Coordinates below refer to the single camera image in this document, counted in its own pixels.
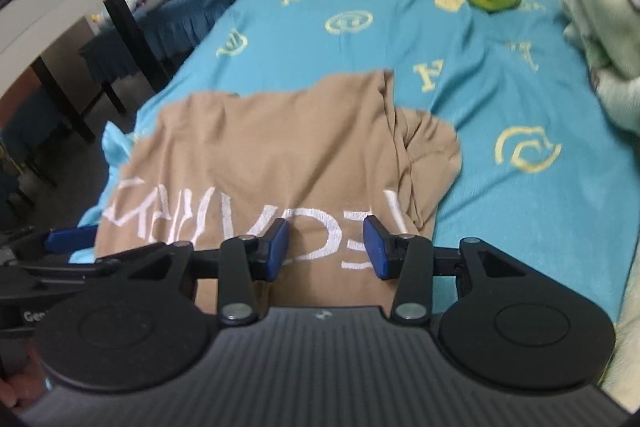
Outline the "tan t-shirt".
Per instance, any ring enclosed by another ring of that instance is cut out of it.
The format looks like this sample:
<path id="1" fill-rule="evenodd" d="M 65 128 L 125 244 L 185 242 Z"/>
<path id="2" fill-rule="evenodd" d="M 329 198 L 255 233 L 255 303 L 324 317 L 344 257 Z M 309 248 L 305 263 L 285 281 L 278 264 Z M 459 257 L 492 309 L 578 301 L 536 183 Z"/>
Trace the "tan t-shirt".
<path id="1" fill-rule="evenodd" d="M 459 176 L 457 133 L 395 104 L 387 70 L 334 75 L 294 92 L 201 91 L 165 105 L 138 136 L 102 213 L 96 257 L 188 241 L 216 248 L 277 219 L 290 245 L 265 306 L 389 307 L 363 222 L 431 236 Z"/>

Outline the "teal patterned bed sheet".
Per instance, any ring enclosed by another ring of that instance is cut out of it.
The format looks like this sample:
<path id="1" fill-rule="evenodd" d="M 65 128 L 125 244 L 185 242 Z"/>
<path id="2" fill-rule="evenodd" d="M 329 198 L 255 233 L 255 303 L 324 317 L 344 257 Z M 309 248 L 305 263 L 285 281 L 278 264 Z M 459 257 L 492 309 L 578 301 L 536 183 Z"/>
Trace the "teal patterned bed sheet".
<path id="1" fill-rule="evenodd" d="M 308 89 L 387 70 L 395 104 L 454 127 L 462 166 L 427 236 L 474 235 L 618 317 L 639 235 L 639 166 L 604 116 L 559 0 L 490 14 L 465 0 L 236 0 L 131 132 L 107 124 L 107 184 L 160 110 L 201 91 Z"/>

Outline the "white desk with black legs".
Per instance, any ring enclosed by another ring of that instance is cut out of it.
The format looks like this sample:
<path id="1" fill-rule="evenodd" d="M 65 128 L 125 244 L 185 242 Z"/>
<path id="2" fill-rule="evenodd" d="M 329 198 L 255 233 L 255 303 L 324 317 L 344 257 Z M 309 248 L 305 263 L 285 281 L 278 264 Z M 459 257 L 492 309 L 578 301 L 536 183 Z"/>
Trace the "white desk with black legs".
<path id="1" fill-rule="evenodd" d="M 93 132 L 41 60 L 41 53 L 99 4 L 111 15 L 122 42 L 152 89 L 162 91 L 168 75 L 125 0 L 1 0 L 1 92 L 10 90 L 15 80 L 32 68 L 58 111 L 88 143 L 94 141 Z"/>

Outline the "light green fleece blanket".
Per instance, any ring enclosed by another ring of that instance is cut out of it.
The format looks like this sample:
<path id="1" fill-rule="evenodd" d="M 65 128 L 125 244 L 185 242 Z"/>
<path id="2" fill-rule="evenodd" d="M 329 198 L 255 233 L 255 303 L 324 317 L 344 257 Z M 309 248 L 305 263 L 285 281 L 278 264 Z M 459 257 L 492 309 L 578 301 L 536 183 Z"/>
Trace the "light green fleece blanket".
<path id="1" fill-rule="evenodd" d="M 608 118 L 639 133 L 639 0 L 561 0 L 564 37 L 582 50 Z"/>

